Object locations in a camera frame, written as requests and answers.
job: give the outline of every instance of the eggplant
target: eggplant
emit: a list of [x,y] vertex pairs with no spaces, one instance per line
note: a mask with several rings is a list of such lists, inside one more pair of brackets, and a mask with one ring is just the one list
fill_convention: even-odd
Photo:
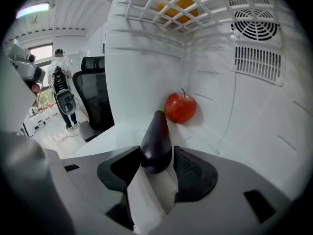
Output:
[[162,108],[155,112],[143,137],[140,151],[140,164],[149,173],[161,173],[170,164],[172,159],[172,142],[166,116]]

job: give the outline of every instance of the orange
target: orange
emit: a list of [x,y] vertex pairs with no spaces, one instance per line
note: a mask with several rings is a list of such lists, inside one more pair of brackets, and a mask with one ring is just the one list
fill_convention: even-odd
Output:
[[[179,6],[180,8],[188,8],[189,6],[193,5],[195,2],[193,2],[192,0],[179,0],[176,5]],[[156,9],[158,11],[161,11],[163,8],[165,7],[165,4],[161,3],[161,2],[157,2],[156,3]],[[165,11],[165,15],[169,16],[169,17],[174,17],[175,15],[177,15],[179,13],[178,10],[173,9],[173,8],[169,8],[167,11]],[[194,17],[198,16],[198,9],[194,9],[192,11],[189,11],[189,13],[191,15],[193,15]],[[179,18],[177,18],[178,21],[180,21],[181,23],[185,23],[188,20],[190,20],[190,17],[183,15]]]

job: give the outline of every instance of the ceiling light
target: ceiling light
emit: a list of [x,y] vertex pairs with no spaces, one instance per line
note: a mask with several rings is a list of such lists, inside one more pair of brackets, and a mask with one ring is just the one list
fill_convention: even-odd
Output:
[[39,11],[47,11],[47,10],[49,10],[49,3],[46,2],[46,3],[36,4],[36,5],[19,10],[18,13],[16,14],[16,18],[20,18],[27,14],[31,14],[31,13],[35,13]]

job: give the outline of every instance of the black office chair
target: black office chair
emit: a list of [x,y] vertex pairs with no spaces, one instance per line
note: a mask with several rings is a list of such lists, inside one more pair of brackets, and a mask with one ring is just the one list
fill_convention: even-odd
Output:
[[89,116],[79,126],[82,138],[89,142],[114,126],[111,112],[104,57],[84,57],[81,70],[73,75],[74,86]]

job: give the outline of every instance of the window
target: window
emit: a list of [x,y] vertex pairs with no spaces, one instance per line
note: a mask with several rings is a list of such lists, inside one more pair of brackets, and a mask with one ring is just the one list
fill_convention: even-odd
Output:
[[30,48],[29,50],[36,57],[36,64],[52,59],[52,44]]
[[49,104],[53,104],[55,102],[52,89],[49,88],[48,90],[45,90],[44,92],[40,93],[40,97],[38,100],[38,107],[39,108],[45,108]]

